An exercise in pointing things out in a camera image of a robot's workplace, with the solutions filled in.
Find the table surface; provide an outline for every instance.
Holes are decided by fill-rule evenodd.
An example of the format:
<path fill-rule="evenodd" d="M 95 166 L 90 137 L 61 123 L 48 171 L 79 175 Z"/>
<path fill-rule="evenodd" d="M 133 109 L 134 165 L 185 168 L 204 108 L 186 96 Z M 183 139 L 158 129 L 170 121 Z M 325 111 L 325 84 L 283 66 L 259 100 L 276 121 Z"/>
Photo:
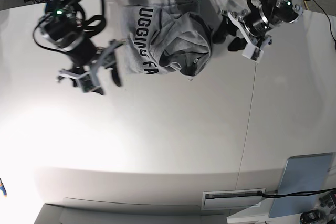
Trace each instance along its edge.
<path fill-rule="evenodd" d="M 120 36 L 120 4 L 166 0 L 107 1 L 109 25 L 94 38 L 99 46 Z M 201 1 L 226 6 L 226 0 Z M 87 16 L 100 9 L 99 0 L 83 6 Z M 305 12 L 272 31 L 274 43 L 257 66 L 228 52 L 227 41 L 214 47 L 193 81 L 121 69 L 124 86 L 117 88 L 102 71 L 102 97 L 54 82 L 70 62 L 32 41 L 43 8 L 0 12 L 0 175 L 8 192 L 0 206 L 8 211 L 11 200 L 34 219 L 42 202 L 61 204 L 64 197 L 152 204 L 155 194 L 144 195 L 155 192 L 163 204 L 199 204 L 203 191 L 271 191 L 289 157 L 336 151 L 336 51 L 322 14 Z M 79 186 L 92 175 L 85 170 L 99 177 L 89 179 L 94 190 Z M 335 182 L 331 175 L 325 186 Z M 263 204 L 237 215 L 266 214 L 270 203 Z"/>

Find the white table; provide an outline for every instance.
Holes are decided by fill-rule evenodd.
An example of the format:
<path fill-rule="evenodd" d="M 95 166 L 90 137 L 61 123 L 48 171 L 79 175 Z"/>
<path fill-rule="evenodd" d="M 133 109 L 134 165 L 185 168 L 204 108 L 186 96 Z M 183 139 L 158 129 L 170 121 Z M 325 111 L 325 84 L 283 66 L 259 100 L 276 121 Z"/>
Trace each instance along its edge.
<path fill-rule="evenodd" d="M 125 1 L 108 0 L 114 19 L 94 38 L 97 45 L 120 36 L 117 2 Z M 87 16 L 100 10 L 99 0 L 83 6 Z M 0 12 L 0 176 L 8 191 L 0 207 L 6 212 L 16 204 L 34 220 L 43 202 L 62 204 L 64 197 L 199 205 L 203 191 L 274 190 L 289 157 L 336 151 L 336 51 L 322 14 L 305 12 L 274 30 L 257 68 L 240 52 L 227 52 L 226 42 L 192 82 L 179 73 L 122 72 L 124 86 L 117 88 L 102 71 L 107 95 L 101 97 L 54 82 L 70 62 L 34 45 L 43 8 Z M 99 174 L 88 180 L 80 170 Z M 335 185 L 330 176 L 326 187 Z M 265 215 L 264 205 L 237 218 Z"/>

